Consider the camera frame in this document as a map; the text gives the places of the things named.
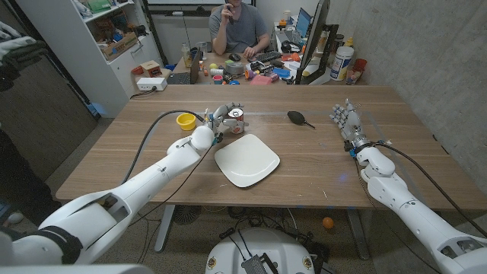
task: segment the square plate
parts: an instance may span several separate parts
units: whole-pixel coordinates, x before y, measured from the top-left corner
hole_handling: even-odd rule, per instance
[[[238,187],[259,182],[275,170],[279,156],[253,134],[247,134],[215,152],[221,172]]]

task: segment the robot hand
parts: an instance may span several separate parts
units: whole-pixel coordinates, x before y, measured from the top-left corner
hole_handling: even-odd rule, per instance
[[[345,107],[336,104],[333,107],[335,115],[329,115],[333,122],[338,124],[345,140],[352,141],[357,135],[364,134],[361,129],[360,116],[355,112],[355,106],[345,100]]]

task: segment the orange ball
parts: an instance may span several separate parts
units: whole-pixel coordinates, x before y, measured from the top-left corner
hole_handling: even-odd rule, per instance
[[[333,220],[330,217],[323,218],[323,226],[326,229],[332,229],[333,228]]]

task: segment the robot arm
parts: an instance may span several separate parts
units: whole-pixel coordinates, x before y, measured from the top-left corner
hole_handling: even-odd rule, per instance
[[[123,185],[74,199],[52,213],[32,235],[13,243],[0,237],[9,258],[5,262],[13,266],[94,262],[122,236],[142,206],[196,164],[215,137],[221,138],[218,126],[235,107],[242,105],[219,107],[191,136],[174,142],[165,158]]]
[[[456,230],[429,207],[417,200],[384,156],[361,130],[354,106],[336,105],[330,115],[345,139],[345,150],[357,158],[361,178],[374,199],[394,211],[426,247],[443,273],[481,273],[487,269],[487,240]]]

